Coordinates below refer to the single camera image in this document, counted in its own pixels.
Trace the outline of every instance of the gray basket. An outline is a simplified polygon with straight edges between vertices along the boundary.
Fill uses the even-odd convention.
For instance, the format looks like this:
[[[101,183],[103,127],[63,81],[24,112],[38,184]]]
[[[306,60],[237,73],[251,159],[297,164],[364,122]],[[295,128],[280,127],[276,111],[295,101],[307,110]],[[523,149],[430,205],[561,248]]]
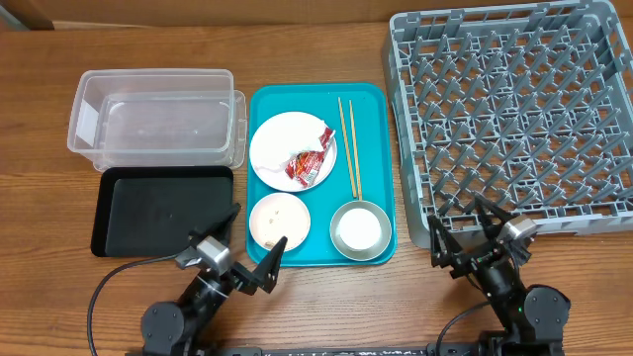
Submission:
[[[633,229],[633,63],[609,2],[398,14],[383,56],[416,245],[427,215],[473,236],[476,193],[540,233]]]

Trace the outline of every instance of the clear plastic container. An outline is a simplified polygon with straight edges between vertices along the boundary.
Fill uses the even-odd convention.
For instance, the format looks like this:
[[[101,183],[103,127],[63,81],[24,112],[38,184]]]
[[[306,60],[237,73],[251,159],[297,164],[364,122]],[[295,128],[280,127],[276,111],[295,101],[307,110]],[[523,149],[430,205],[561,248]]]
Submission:
[[[116,166],[239,167],[246,102],[223,69],[123,69],[84,73],[68,148],[97,170]]]

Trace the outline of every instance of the blue tray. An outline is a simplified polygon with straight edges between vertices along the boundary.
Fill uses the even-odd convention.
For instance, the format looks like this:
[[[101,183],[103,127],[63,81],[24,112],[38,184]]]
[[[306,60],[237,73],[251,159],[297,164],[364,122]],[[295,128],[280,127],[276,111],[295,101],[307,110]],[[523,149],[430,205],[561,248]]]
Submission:
[[[343,103],[345,123],[352,148],[349,104],[354,106],[358,160],[363,187],[363,199],[381,207],[392,223],[392,240],[382,255],[371,261],[352,261],[340,254],[329,238],[329,223],[343,204],[352,200],[347,170],[347,158],[338,113],[338,97]],[[258,90],[250,101],[249,141],[260,125],[273,116],[299,111],[317,116],[336,131],[338,154],[331,173],[318,186],[297,193],[311,214],[311,229],[306,240],[292,251],[284,253],[282,266],[347,266],[376,265],[387,262],[396,252],[396,209],[394,179],[389,144],[387,101],[383,92],[369,83],[274,85]],[[248,163],[246,184],[246,221],[260,199],[276,192],[265,185]],[[266,255],[254,240],[246,224],[246,251],[259,263]]]

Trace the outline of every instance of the wooden chopstick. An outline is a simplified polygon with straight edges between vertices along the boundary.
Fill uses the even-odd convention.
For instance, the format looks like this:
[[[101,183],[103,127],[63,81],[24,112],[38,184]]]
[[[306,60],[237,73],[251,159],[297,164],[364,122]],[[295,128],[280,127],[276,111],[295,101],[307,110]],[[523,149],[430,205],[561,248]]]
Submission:
[[[345,153],[347,154],[347,170],[349,171],[349,181],[352,184],[352,197],[356,199],[356,185],[354,184],[354,173],[352,172],[352,158],[349,156],[349,143],[347,142],[347,128],[345,127],[345,114],[343,114],[343,106],[340,104],[338,97],[338,111],[340,112],[340,123],[343,126],[343,140],[345,141]]]
[[[363,200],[363,188],[360,185],[360,166],[358,166],[358,146],[356,145],[356,126],[354,125],[354,109],[352,101],[349,101],[349,117],[352,124],[352,143],[354,144],[354,163],[356,164],[356,181],[358,185],[358,200]]]

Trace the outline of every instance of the wooden table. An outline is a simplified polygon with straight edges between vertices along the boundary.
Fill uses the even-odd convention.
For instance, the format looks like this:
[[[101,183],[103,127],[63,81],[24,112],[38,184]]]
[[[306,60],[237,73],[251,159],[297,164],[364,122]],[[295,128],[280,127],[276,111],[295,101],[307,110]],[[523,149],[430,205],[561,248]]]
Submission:
[[[625,20],[629,39],[633,21]],[[227,68],[250,98],[275,83],[369,81],[384,89],[380,49],[387,24],[257,26],[0,34],[0,355],[88,355],[86,308],[101,278],[128,260],[96,258],[89,244],[100,174],[66,148],[70,106],[90,69]],[[209,328],[224,345],[264,348],[425,345],[454,315],[483,300],[465,280],[431,268],[413,246],[390,118],[398,251],[379,267],[284,269],[272,295],[235,294]],[[246,170],[235,171],[245,205]],[[244,251],[244,214],[233,230]],[[569,355],[630,355],[633,237],[547,236],[531,248],[526,285],[572,300]],[[100,355],[139,349],[147,306],[177,298],[195,271],[172,263],[114,278],[95,312]],[[499,325],[490,310],[451,329],[473,341]]]

